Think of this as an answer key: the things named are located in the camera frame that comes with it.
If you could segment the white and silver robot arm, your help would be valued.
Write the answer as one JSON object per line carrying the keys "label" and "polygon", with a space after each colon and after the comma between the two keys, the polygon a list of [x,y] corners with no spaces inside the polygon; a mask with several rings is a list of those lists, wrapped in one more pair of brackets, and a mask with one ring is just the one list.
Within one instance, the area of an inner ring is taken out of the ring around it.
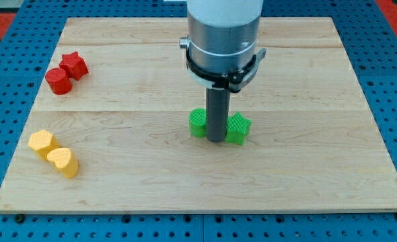
{"label": "white and silver robot arm", "polygon": [[189,60],[210,73],[243,69],[254,55],[263,0],[188,0]]}

